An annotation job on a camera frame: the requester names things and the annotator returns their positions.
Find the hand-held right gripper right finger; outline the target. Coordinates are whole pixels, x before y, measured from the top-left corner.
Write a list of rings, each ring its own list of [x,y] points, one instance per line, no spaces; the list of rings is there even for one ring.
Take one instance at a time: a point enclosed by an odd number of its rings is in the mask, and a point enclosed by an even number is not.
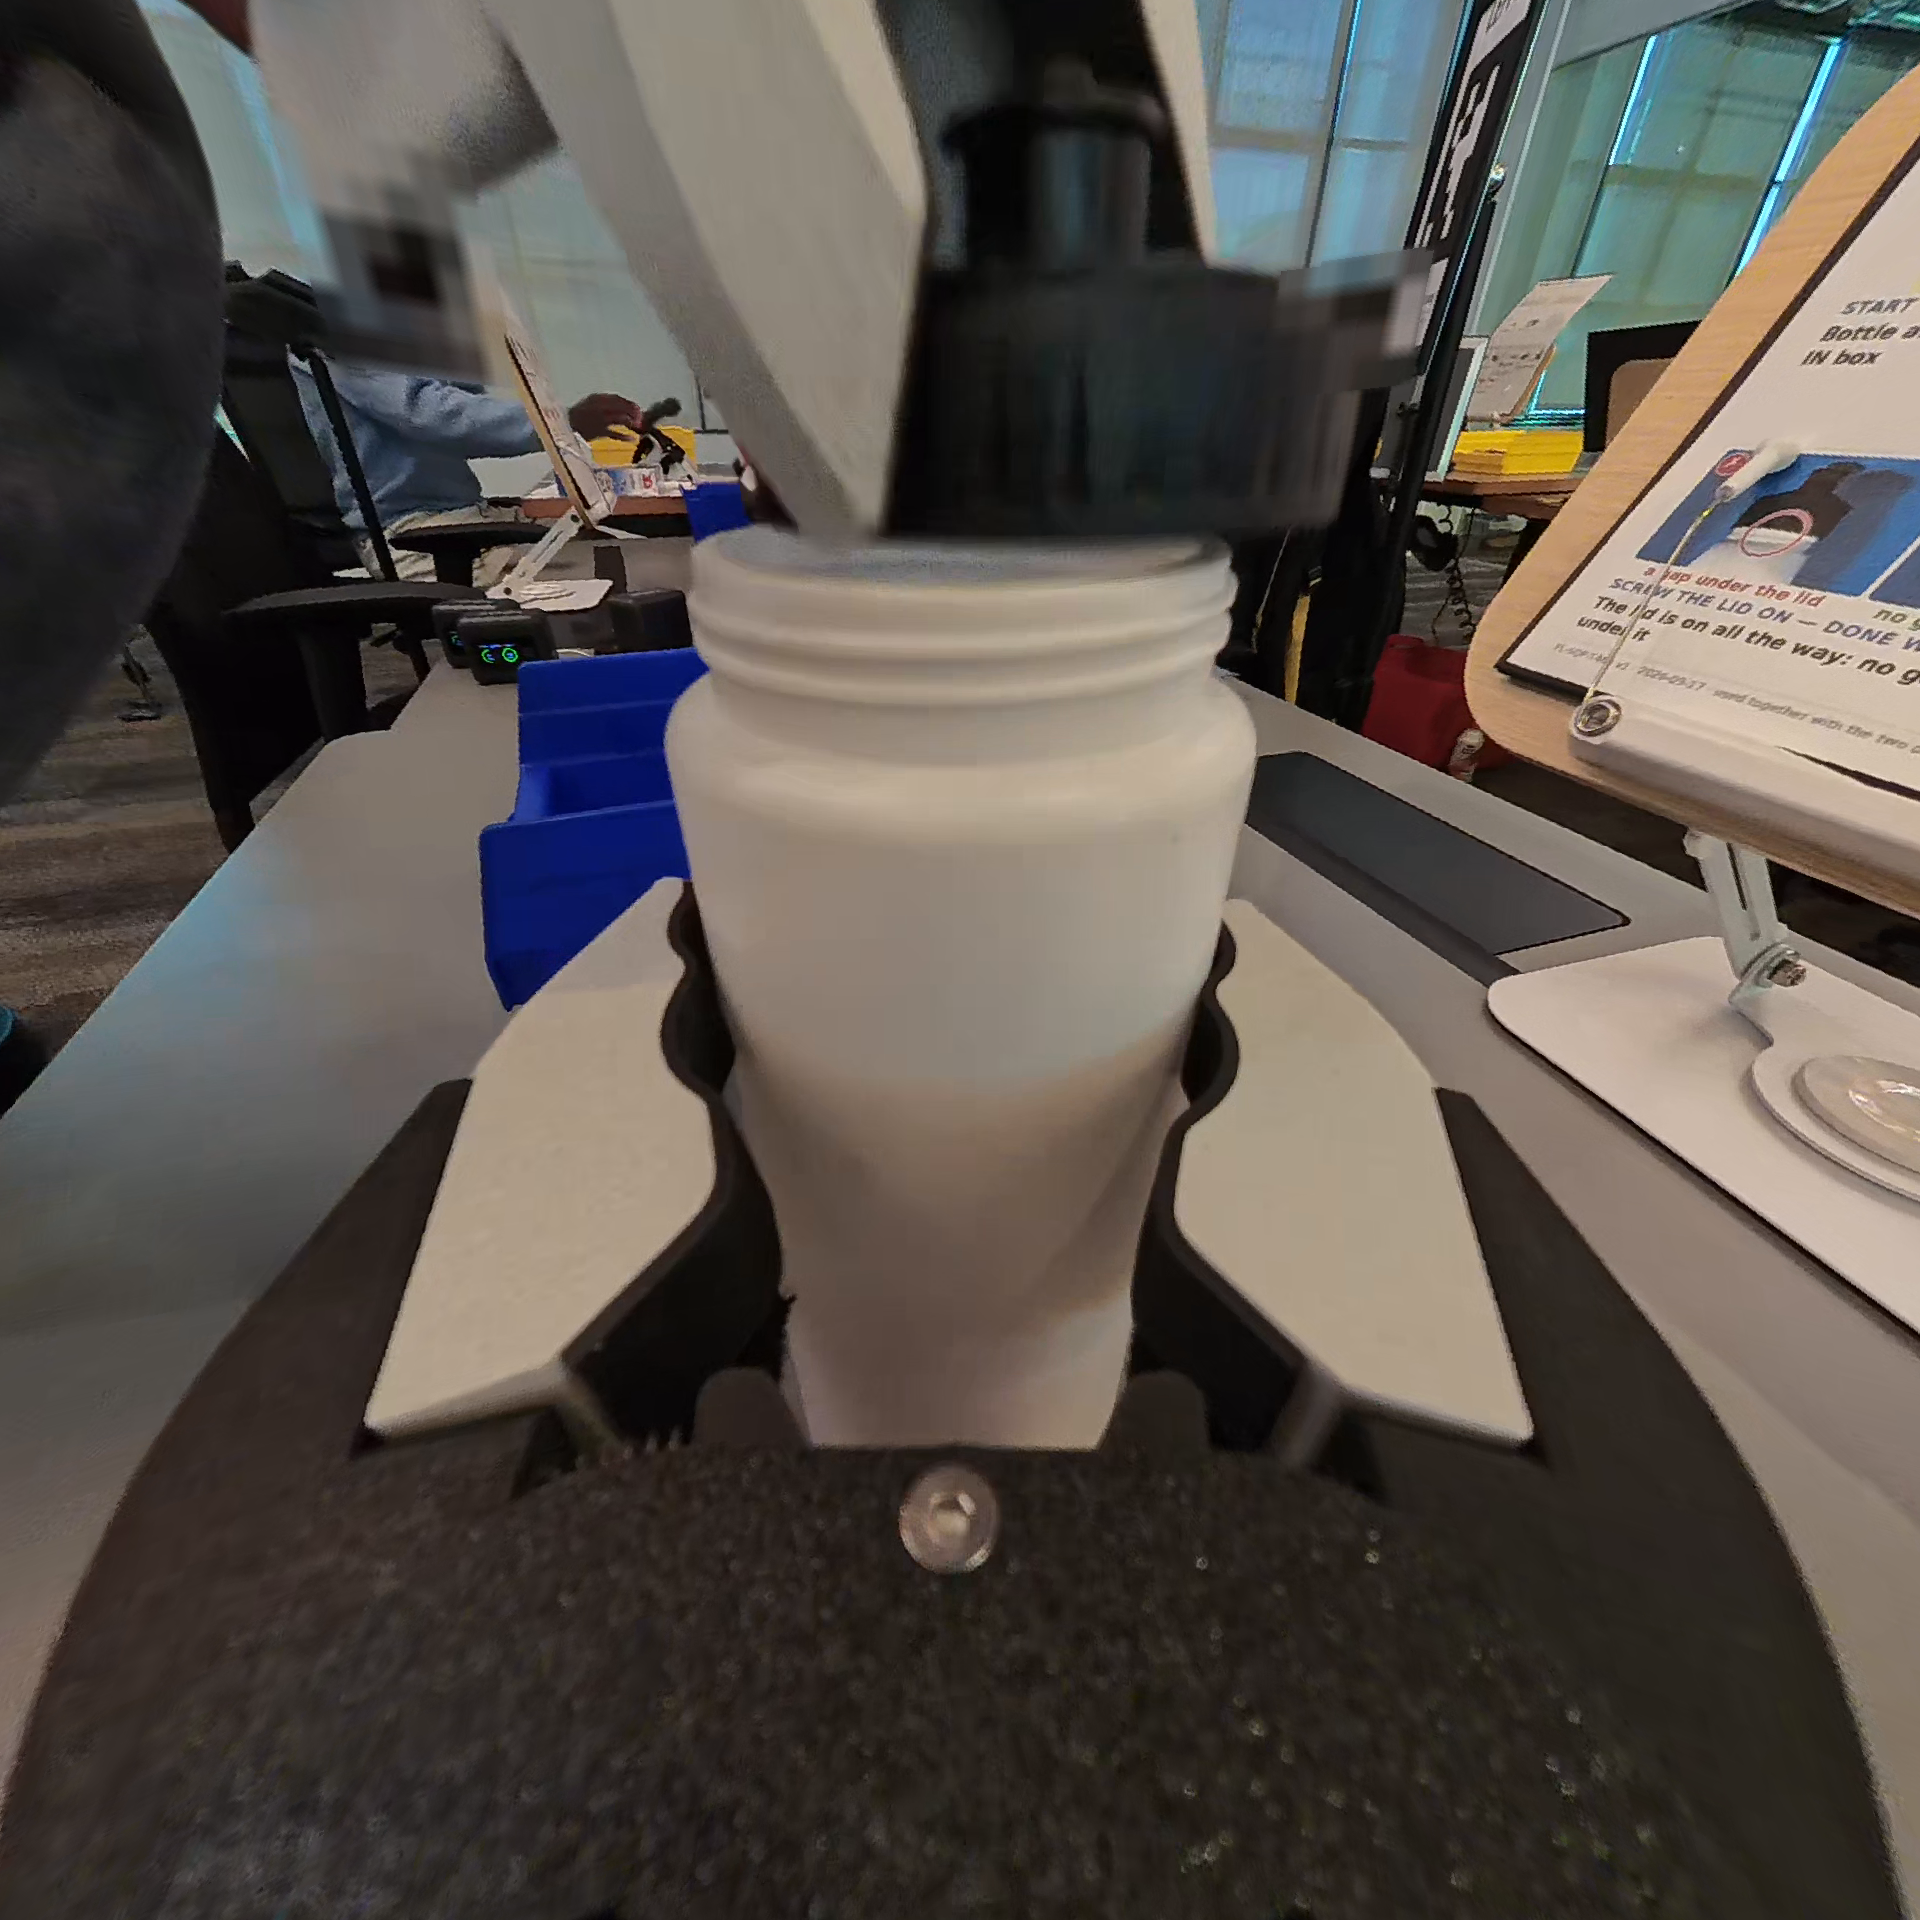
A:
[[[1212,1448],[1308,1465],[1346,1418],[1535,1435],[1441,1090],[1378,1007],[1225,901],[1130,1284],[1136,1373]]]

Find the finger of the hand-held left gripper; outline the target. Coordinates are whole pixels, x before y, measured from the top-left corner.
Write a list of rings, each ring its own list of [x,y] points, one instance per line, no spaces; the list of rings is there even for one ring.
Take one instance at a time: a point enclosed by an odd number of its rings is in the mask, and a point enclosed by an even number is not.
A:
[[[1161,132],[1149,140],[1149,246],[1212,262],[1217,202],[1196,3],[1021,1],[1021,57],[1079,62],[1096,84],[1154,102]]]
[[[901,537],[945,125],[1017,82],[1022,3],[485,3],[739,449],[814,537]]]

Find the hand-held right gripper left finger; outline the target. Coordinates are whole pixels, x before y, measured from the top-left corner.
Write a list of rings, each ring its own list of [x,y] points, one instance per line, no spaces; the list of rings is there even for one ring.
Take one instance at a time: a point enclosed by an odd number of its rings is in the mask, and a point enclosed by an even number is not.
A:
[[[472,1073],[365,1408],[383,1442],[549,1412],[589,1448],[690,1433],[781,1372],[776,1213],[693,888],[668,878],[515,1012]]]

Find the black bottle lid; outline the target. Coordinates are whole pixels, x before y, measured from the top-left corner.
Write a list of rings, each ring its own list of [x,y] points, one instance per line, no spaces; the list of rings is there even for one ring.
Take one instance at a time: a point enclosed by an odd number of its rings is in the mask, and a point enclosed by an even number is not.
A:
[[[1086,57],[957,112],[959,257],[928,263],[880,531],[959,542],[1317,531],[1362,404],[1413,368],[1428,254],[1212,262],[1170,108]]]

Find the blue plastic bin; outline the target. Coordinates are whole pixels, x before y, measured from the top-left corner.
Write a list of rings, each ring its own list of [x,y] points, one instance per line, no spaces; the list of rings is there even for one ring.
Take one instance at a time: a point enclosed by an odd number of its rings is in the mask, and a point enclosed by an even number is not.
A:
[[[485,955],[516,1009],[663,879],[690,876],[667,723],[693,647],[559,658],[516,680],[516,798],[479,835]]]

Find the white plastic bottle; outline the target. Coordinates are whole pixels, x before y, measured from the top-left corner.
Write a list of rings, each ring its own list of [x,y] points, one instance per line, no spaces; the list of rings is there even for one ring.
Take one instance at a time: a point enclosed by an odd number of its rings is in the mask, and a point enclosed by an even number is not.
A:
[[[1085,1448],[1256,762],[1208,540],[700,542],[667,759],[825,1448]]]

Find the black marker banner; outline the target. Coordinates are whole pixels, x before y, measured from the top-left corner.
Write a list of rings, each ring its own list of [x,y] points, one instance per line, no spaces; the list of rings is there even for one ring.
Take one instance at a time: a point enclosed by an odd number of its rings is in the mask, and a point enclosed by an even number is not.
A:
[[[1474,1],[1453,59],[1405,246],[1433,269],[1467,240],[1504,137],[1543,3]]]

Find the tilted instruction board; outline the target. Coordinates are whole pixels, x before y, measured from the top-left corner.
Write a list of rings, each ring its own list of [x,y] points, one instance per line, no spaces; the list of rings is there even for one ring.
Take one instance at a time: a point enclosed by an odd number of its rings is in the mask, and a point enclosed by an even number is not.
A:
[[[511,301],[500,305],[497,327],[566,507],[585,526],[602,526],[617,504],[607,468],[596,463],[589,439],[570,423],[546,359]]]

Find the stack of yellow bins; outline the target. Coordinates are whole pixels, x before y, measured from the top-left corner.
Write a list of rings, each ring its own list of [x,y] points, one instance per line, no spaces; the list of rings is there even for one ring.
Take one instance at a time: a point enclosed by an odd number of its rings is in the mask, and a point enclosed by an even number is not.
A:
[[[1585,456],[1583,427],[1467,427],[1453,446],[1447,478],[1477,481],[1562,476]]]

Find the black battery charger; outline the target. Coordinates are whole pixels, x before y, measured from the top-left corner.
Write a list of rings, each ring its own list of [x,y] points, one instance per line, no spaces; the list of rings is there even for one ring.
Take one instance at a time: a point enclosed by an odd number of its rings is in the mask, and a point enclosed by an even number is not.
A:
[[[560,646],[549,611],[513,599],[444,599],[432,607],[444,663],[476,684],[516,684],[531,662],[555,662]]]

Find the red bag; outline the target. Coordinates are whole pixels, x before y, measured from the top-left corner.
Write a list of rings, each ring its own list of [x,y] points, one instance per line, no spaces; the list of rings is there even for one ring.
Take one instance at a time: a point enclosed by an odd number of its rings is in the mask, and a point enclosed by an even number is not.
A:
[[[1474,718],[1468,651],[1421,635],[1389,635],[1373,672],[1361,733],[1413,762],[1474,779],[1513,755]]]

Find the black office chair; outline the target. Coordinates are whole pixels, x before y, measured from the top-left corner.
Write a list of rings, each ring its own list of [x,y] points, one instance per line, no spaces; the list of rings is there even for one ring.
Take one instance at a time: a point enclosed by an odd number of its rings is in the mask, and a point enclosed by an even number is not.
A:
[[[392,644],[426,675],[444,605],[481,594],[479,564],[535,548],[544,529],[491,502],[396,529],[346,412],[317,292],[268,269],[225,266],[223,420],[236,437],[235,502],[218,512],[235,576],[235,637],[301,670],[326,742],[374,727],[365,647]]]

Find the wooden instruction board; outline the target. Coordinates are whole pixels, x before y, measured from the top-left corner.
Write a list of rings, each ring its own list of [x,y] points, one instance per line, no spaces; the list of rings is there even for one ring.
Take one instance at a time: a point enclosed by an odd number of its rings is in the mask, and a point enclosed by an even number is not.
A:
[[[1744,844],[1789,870],[1916,916],[1916,778],[1848,771],[1716,723],[1502,674],[1507,650],[1571,586],[1573,570],[1634,504],[1681,442],[1773,340],[1826,266],[1885,204],[1916,197],[1918,79],[1905,78],[1799,192],[1689,343],[1575,487],[1472,642],[1467,691],[1495,744],[1583,788]]]

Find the printed instruction sheet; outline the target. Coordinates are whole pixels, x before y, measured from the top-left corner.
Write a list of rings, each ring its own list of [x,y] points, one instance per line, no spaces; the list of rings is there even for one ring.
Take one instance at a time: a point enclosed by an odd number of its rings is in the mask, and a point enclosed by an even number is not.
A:
[[[1887,202],[1500,674],[1916,778],[1916,197]]]

